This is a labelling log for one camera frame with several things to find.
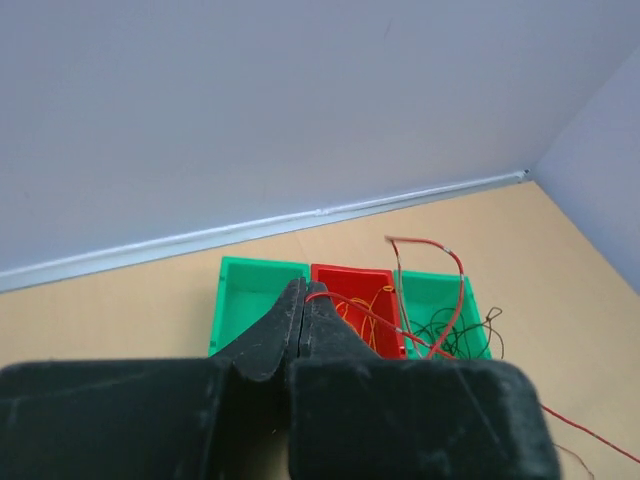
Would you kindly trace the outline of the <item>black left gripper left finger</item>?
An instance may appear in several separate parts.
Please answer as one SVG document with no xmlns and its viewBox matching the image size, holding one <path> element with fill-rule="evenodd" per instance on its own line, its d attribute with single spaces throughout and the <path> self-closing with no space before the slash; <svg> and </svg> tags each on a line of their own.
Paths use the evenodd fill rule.
<svg viewBox="0 0 640 480">
<path fill-rule="evenodd" d="M 40 361 L 1 371 L 5 479 L 243 479 L 282 451 L 306 283 L 208 358 Z"/>
</svg>

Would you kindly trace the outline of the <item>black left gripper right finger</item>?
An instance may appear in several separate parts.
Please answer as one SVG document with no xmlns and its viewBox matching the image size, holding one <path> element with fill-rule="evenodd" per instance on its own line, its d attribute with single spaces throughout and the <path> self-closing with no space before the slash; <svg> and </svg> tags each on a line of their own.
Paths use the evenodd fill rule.
<svg viewBox="0 0 640 480">
<path fill-rule="evenodd" d="M 294 479 L 557 479 L 535 387 L 495 360 L 388 360 L 305 298 L 289 367 Z"/>
</svg>

